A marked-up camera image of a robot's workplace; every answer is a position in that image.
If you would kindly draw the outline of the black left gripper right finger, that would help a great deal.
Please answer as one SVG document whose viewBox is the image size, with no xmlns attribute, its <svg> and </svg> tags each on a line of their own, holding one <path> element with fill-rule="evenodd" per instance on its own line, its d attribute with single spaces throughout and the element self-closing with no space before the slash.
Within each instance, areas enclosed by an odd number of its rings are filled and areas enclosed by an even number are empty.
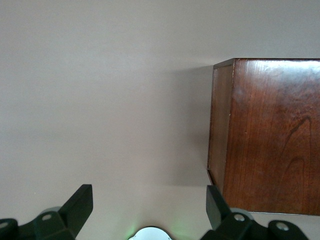
<svg viewBox="0 0 320 240">
<path fill-rule="evenodd" d="M 257 223 L 241 208 L 231 209 L 216 185 L 206 188 L 206 213 L 212 227 L 203 240 L 307 240 L 295 224 L 272 220 L 267 226 Z"/>
</svg>

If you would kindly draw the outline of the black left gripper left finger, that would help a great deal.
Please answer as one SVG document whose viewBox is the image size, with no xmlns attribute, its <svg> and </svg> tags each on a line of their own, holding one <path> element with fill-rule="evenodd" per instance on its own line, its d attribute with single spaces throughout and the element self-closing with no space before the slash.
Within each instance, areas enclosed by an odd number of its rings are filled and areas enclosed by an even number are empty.
<svg viewBox="0 0 320 240">
<path fill-rule="evenodd" d="M 75 240 L 93 211 L 93 188 L 83 184 L 61 207 L 43 210 L 30 222 L 0 220 L 2 240 Z"/>
</svg>

